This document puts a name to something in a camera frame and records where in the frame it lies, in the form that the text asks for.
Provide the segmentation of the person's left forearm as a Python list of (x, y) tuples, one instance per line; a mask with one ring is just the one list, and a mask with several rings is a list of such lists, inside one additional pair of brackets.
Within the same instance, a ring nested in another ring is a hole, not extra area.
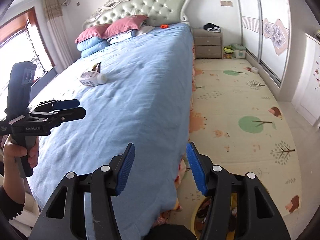
[(20, 215), (25, 204), (25, 188), (14, 157), (4, 157), (4, 180), (1, 185), (1, 212), (7, 220)]

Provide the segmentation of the person's left hand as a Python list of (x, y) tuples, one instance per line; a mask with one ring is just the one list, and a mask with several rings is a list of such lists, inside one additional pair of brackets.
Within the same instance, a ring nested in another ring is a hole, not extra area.
[(17, 166), (16, 158), (27, 156), (28, 163), (31, 168), (34, 168), (38, 164), (39, 157), (39, 137), (36, 137), (34, 146), (27, 150), (26, 148), (17, 145), (13, 142), (11, 136), (7, 137), (7, 140), (4, 144), (4, 168), (13, 168)]

